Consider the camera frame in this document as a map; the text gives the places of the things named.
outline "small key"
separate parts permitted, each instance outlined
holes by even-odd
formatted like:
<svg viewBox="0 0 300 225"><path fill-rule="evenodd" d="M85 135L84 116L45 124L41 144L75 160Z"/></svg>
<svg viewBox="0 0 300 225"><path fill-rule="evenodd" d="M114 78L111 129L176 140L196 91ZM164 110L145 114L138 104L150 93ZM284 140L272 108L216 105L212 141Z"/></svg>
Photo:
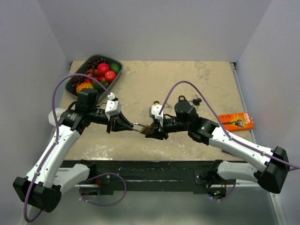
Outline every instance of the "small key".
<svg viewBox="0 0 300 225"><path fill-rule="evenodd" d="M198 107L200 105L200 102L202 102L202 99L196 95L196 98L189 102L193 103L193 105L196 106L196 110L198 111Z"/></svg>

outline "black tray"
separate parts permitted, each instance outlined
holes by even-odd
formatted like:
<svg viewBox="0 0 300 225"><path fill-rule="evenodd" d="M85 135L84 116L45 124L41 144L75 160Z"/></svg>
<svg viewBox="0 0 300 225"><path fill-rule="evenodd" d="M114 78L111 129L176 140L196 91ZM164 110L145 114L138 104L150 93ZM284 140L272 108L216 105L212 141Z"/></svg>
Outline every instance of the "black tray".
<svg viewBox="0 0 300 225"><path fill-rule="evenodd" d="M112 63L116 63L116 64L119 64L120 67L121 67L121 70L120 70L119 73L117 74L116 78L115 78L115 79L113 80L113 82L111 82L111 83L109 84L109 86L107 87L108 90L111 90L112 87L114 86L114 84L117 82L117 80L118 80L119 77L121 76L122 70L123 70L123 65L122 65L122 63L120 63L120 62L117 61L117 60L108 58L108 57L103 56L103 55L93 55L93 56L89 57L75 73L76 73L76 74L84 74L84 72L87 70L89 61L94 60L94 59L96 59L96 58L100 58L100 59L106 60L106 62L107 62L109 65L111 65ZM73 96L74 98L77 99L77 95L75 95L75 94L72 93L72 84L73 84L73 82L74 82L74 79L75 79L75 77L71 77L71 78L68 80L68 82L67 82L66 85L65 85L65 90L66 90L67 93L69 93L71 96ZM99 93L100 93L100 98L99 98L99 101L98 101L98 102L101 102L101 101L107 96L107 94L104 92L104 90L101 90Z"/></svg>

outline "green lime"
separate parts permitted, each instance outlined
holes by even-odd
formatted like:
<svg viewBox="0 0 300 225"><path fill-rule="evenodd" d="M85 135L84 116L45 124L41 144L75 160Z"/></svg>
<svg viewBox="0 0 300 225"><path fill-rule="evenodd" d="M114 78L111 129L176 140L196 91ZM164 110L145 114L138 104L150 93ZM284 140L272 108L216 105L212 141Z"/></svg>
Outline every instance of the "green lime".
<svg viewBox="0 0 300 225"><path fill-rule="evenodd" d="M116 73L119 73L120 70L121 70L121 66L117 63L113 63L109 66L109 68L113 71L113 72L116 72Z"/></svg>

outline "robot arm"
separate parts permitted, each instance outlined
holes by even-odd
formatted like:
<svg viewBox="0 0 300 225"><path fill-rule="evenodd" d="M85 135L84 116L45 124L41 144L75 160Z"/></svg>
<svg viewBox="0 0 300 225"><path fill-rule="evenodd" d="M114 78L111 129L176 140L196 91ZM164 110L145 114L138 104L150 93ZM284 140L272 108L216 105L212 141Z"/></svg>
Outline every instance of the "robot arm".
<svg viewBox="0 0 300 225"><path fill-rule="evenodd" d="M208 171L201 174L201 177L208 180L210 184L229 179L248 180L257 182L262 188L270 192L276 194L281 192L289 167L270 159L265 154L267 153L288 162L284 149L276 147L273 150L259 146L230 132L228 134L231 138L228 138L217 123L199 117L195 108L190 105L185 97L183 99L179 98L174 109L176 116L170 119L164 117L163 122L161 121L162 119L156 119L158 117L157 111L150 111L152 112L150 116L153 118L153 123L150 126L146 126L141 133L145 134L145 137L163 140L168 138L168 133L187 131L189 137L194 141L223 149L247 162L232 163L216 160ZM236 143L232 138L260 149L263 154Z"/></svg>
<svg viewBox="0 0 300 225"><path fill-rule="evenodd" d="M98 102L96 90L84 89L79 92L75 109L68 109L60 116L58 141L55 142L55 133L41 158L25 178L15 179L13 187L22 202L25 201L29 185L35 175L37 178L32 186L28 203L43 211L51 212L58 205L62 194L79 182L97 174L95 164L81 160L68 172L56 176L68 151L92 122L107 125L108 133L133 130L133 125L122 114L121 105L115 95L111 93L108 99L106 109L103 110L96 108ZM55 144L54 148L43 163L41 170L37 172L38 166L53 144Z"/></svg>

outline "fruit tray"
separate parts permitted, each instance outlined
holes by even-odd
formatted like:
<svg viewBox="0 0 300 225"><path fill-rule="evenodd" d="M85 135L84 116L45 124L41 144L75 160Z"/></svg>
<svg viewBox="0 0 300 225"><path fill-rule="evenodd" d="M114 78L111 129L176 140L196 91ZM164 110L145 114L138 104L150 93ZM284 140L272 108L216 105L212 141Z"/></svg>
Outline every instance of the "fruit tray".
<svg viewBox="0 0 300 225"><path fill-rule="evenodd" d="M123 65L119 61L102 55L93 55L89 57L75 73L92 76L100 81L108 90L111 90L121 76L122 70ZM71 77L65 85L66 92L75 98L77 98L77 92L83 88L98 90L100 94L98 102L101 102L107 95L100 85L85 77Z"/></svg>

